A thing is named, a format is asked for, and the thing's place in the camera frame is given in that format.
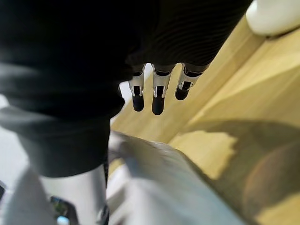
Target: white cloth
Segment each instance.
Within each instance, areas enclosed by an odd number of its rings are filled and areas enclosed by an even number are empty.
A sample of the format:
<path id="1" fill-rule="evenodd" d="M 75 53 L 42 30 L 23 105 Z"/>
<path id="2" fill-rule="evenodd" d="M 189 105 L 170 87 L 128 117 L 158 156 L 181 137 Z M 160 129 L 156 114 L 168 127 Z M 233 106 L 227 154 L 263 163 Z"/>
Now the white cloth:
<path id="1" fill-rule="evenodd" d="M 125 164 L 109 178 L 110 225 L 242 225 L 182 155 L 163 143 L 117 135 Z"/>

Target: black sleeve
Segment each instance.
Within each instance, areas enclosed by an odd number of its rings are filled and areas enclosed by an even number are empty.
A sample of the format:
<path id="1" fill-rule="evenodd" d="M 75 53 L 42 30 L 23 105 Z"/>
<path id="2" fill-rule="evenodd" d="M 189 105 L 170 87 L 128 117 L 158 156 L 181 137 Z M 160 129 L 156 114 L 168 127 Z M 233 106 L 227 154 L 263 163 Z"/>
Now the black sleeve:
<path id="1" fill-rule="evenodd" d="M 0 124 L 44 176 L 83 173 L 106 158 L 109 121 L 124 104 L 118 86 L 132 76 L 125 58 L 152 26 L 137 18 L 139 3 L 115 4 L 0 1 L 0 93 L 10 104 Z"/>

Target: wood grain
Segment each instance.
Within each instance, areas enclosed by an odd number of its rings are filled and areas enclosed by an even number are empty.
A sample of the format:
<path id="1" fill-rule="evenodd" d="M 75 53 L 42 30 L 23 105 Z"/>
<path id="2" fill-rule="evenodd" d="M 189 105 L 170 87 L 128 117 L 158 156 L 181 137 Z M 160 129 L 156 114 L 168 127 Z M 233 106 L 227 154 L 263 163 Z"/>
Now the wood grain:
<path id="1" fill-rule="evenodd" d="M 264 42 L 170 141 L 259 224 L 300 224 L 299 39 Z"/>

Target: white object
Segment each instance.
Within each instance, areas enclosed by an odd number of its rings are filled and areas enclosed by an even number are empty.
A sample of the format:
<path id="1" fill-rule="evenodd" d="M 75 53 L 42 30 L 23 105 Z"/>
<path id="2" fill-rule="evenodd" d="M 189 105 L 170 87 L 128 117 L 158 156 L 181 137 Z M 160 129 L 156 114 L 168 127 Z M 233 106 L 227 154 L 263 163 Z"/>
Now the white object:
<path id="1" fill-rule="evenodd" d="M 40 176 L 46 194 L 58 196 L 76 208 L 80 225 L 92 225 L 105 207 L 105 174 L 103 165 L 70 177 Z"/>
<path id="2" fill-rule="evenodd" d="M 111 134 L 125 161 L 109 178 L 109 225 L 243 225 L 172 147 Z"/>
<path id="3" fill-rule="evenodd" d="M 254 0 L 246 18 L 255 34 L 280 35 L 300 26 L 300 0 Z"/>
<path id="4" fill-rule="evenodd" d="M 58 217 L 57 224 L 58 225 L 70 225 L 70 221 L 65 217 Z"/>

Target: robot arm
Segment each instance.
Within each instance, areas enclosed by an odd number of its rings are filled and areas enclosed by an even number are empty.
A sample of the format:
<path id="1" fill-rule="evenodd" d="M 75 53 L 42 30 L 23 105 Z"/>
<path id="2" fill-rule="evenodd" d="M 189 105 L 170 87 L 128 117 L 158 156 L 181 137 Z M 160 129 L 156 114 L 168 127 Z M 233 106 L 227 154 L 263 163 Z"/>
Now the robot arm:
<path id="1" fill-rule="evenodd" d="M 176 94 L 183 99 L 250 2 L 1 1 L 0 93 L 10 106 L 0 124 L 18 134 L 54 204 L 72 205 L 80 225 L 104 223 L 98 211 L 109 120 L 124 102 L 119 83 L 152 63 L 152 109 L 160 114 L 173 65 L 185 65 Z M 131 86 L 143 95 L 143 80 Z"/>

